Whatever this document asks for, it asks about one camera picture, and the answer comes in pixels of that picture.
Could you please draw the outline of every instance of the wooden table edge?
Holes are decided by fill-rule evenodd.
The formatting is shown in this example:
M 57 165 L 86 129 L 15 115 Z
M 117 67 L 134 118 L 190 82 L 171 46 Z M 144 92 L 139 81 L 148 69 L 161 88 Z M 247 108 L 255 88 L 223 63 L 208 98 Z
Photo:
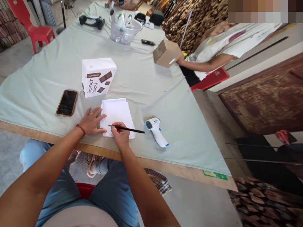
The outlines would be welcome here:
M 4 121 L 0 121 L 0 130 L 7 131 L 13 134 L 18 134 L 21 136 L 25 136 L 28 138 L 44 141 L 47 143 L 55 144 L 61 139 L 62 137 L 55 136 L 49 133 L 41 132 L 34 129 L 25 128 L 22 126 L 14 125 L 11 123 L 7 123 Z M 81 150 L 86 153 L 91 153 L 95 155 L 99 155 L 102 157 L 119 160 L 122 161 L 121 154 L 119 152 L 109 150 L 106 148 L 96 147 L 93 145 L 85 144 L 85 143 L 78 143 L 76 146 L 77 150 Z M 219 178 L 209 177 L 204 175 L 201 169 L 171 164 L 167 162 L 140 158 L 138 157 L 140 164 L 144 168 L 154 169 L 157 171 L 163 171 L 165 173 L 169 173 L 175 176 L 179 176 L 182 178 L 190 179 L 193 181 L 199 181 L 206 184 L 211 184 L 217 187 L 238 191 L 237 186 L 235 184 L 234 179 L 231 176 L 227 176 L 228 180 L 223 180 Z

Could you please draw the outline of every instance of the small brown box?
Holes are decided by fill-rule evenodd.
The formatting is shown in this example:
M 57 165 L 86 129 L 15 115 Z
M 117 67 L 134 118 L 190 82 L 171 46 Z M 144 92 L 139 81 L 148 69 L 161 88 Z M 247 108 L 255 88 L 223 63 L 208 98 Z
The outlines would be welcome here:
M 183 56 L 183 53 L 178 44 L 164 39 L 154 50 L 153 55 L 156 64 L 169 68 Z

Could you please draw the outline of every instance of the foot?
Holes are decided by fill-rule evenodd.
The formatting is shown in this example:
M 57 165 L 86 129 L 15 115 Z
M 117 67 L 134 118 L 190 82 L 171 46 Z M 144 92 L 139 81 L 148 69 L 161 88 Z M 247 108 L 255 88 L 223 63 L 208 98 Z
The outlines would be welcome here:
M 101 160 L 102 160 L 102 157 L 100 157 L 100 156 L 97 156 L 97 155 L 92 156 L 91 162 L 89 163 L 87 171 L 86 171 L 87 175 L 90 178 L 93 178 L 98 173 L 96 167 Z
M 79 154 L 81 153 L 81 151 L 79 150 L 73 150 L 72 153 L 70 154 L 69 158 L 68 158 L 68 162 L 69 162 L 69 166 L 71 167 L 77 160 Z

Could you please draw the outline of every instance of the wood pile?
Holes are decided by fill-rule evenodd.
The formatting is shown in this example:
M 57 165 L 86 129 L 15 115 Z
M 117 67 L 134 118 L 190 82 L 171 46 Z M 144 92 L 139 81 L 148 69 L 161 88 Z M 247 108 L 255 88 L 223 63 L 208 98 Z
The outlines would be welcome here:
M 165 6 L 166 1 L 157 1 L 152 7 L 165 13 L 171 0 Z M 224 21 L 228 17 L 228 0 L 178 0 L 171 13 L 162 24 L 166 37 L 180 45 L 186 27 L 189 12 L 192 16 L 184 37 L 181 49 L 188 54 L 203 33 L 214 25 Z
M 0 0 L 0 53 L 28 36 L 11 11 L 7 0 Z
M 244 227 L 302 226 L 303 197 L 255 178 L 238 178 L 235 182 L 239 192 L 229 191 L 229 196 Z

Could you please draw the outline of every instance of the red string bracelet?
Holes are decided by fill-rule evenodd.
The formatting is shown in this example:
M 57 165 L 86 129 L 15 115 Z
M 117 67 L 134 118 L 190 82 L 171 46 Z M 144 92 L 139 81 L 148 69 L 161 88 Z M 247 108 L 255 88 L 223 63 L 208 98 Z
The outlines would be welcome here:
M 81 128 L 81 130 L 83 131 L 83 133 L 84 133 L 84 135 L 83 136 L 85 136 L 85 131 L 84 131 L 84 129 L 79 125 L 79 124 L 77 124 L 76 126 L 78 126 L 79 128 Z

